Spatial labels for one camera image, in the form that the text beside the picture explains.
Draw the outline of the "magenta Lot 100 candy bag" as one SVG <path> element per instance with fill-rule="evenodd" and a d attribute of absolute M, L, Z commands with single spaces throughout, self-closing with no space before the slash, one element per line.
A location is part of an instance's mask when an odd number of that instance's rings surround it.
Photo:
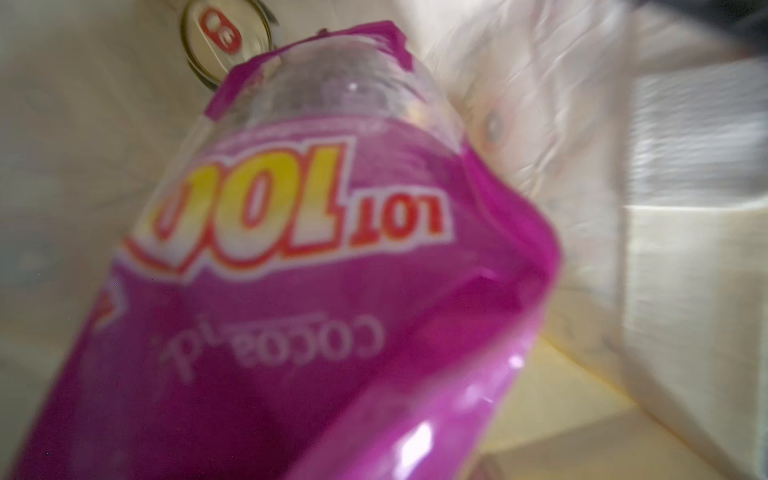
<path fill-rule="evenodd" d="M 454 479 L 560 270 L 390 21 L 235 66 L 13 479 Z"/>

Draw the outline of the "green drink can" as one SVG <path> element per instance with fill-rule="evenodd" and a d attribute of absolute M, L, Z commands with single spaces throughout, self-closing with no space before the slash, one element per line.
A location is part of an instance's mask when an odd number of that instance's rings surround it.
<path fill-rule="evenodd" d="M 182 9 L 180 38 L 192 72 L 215 90 L 232 68 L 280 43 L 280 24 L 261 1 L 191 0 Z"/>

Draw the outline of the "cream canvas tote bag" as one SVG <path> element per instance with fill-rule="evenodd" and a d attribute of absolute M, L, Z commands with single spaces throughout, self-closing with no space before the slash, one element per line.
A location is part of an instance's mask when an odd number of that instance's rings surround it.
<path fill-rule="evenodd" d="M 1 474 L 217 89 L 188 1 L 1 5 Z M 767 475 L 767 79 L 635 78 L 628 1 L 261 1 L 280 43 L 394 23 L 560 270 L 454 479 Z"/>

